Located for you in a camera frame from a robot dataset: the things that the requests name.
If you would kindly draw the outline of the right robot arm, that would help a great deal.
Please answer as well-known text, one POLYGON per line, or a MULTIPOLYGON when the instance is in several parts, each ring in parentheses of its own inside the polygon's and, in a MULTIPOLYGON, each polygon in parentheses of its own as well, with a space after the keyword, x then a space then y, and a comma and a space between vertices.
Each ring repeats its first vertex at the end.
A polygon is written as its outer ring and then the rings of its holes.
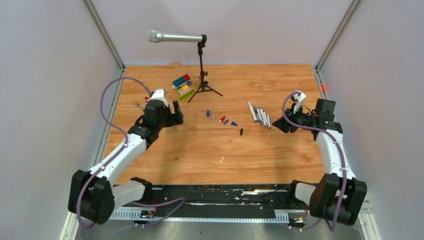
POLYGON ((352 226, 360 213, 367 194, 367 184, 357 179, 350 168, 343 146, 343 129, 336 122, 336 102, 317 99, 315 109, 305 113, 302 110, 305 97, 295 92, 288 96, 293 103, 283 107, 283 116, 273 126, 284 133, 298 129, 311 131, 318 145, 325 173, 317 185, 293 180, 287 187, 286 204, 298 209, 306 204, 312 217, 333 223, 352 226))

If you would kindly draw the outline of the white marker blue end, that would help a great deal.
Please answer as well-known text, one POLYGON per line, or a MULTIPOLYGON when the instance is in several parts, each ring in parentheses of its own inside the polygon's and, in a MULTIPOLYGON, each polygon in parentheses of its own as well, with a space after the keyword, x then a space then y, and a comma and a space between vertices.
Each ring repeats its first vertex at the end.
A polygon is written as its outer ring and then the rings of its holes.
POLYGON ((252 118, 253 118, 254 122, 257 123, 258 122, 258 118, 256 116, 256 113, 254 111, 254 108, 252 106, 252 103, 249 100, 247 100, 247 104, 248 104, 248 107, 249 107, 249 110, 250 110, 250 113, 252 115, 252 118))

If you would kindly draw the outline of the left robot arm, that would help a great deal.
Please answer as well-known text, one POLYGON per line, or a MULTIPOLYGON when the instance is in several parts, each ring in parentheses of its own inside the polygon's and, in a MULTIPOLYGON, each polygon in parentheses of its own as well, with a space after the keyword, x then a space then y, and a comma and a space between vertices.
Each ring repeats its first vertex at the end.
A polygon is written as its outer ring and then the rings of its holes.
POLYGON ((159 137, 163 128, 181 125, 184 114, 177 100, 168 104, 154 99, 147 102, 141 115, 124 133, 122 142, 101 162, 87 171, 77 170, 71 179, 68 210, 79 222, 89 220, 102 225, 114 210, 137 202, 149 206, 153 201, 152 183, 132 177, 127 183, 116 185, 124 170, 143 154, 159 137))

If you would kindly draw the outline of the translucent blue pen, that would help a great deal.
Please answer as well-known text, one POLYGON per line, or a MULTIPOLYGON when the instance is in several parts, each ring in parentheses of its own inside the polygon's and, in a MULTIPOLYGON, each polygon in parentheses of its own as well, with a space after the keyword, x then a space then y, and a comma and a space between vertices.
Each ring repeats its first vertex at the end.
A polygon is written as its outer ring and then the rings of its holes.
POLYGON ((258 109, 255 105, 253 106, 253 109, 254 109, 254 112, 255 112, 255 115, 256 115, 256 118, 258 120, 259 125, 262 125, 261 116, 260 116, 258 109))

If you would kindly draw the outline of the slim white blue marker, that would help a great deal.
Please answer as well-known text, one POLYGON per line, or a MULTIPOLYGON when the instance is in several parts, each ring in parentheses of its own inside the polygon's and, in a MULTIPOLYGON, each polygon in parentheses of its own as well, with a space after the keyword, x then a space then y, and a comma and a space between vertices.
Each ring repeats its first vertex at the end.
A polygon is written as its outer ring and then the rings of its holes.
POLYGON ((265 111, 263 111, 263 120, 264 120, 266 127, 268 128, 269 127, 268 115, 265 111))

